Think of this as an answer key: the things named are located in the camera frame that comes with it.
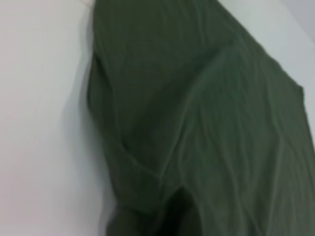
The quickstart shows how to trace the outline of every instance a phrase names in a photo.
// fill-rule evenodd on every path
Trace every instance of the white background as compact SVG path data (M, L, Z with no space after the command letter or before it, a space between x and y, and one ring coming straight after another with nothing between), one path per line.
M221 2L305 87L315 133L313 42L278 0ZM104 235L115 200L85 107L91 6L0 0L2 236Z

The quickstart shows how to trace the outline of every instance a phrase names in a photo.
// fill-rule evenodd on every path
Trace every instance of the green t-shirt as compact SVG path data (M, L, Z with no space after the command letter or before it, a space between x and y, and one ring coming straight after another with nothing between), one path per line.
M314 236L303 90L216 0L97 0L107 236Z

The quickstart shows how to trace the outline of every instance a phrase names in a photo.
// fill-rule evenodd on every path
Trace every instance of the green fabric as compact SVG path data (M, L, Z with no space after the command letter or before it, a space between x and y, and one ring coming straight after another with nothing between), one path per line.
M107 236L314 236L303 90L215 0L97 0Z

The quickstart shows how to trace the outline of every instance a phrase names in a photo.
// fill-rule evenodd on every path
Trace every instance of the white wall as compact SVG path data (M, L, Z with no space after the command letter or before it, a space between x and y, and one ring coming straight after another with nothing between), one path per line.
M277 0L221 2L305 86L315 131L314 44ZM91 5L0 1L0 235L104 235L115 201L85 107Z

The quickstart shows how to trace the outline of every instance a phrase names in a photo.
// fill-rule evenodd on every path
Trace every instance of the clothing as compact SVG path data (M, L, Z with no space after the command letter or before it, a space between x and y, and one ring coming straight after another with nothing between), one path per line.
M216 0L97 0L107 236L314 236L303 89Z

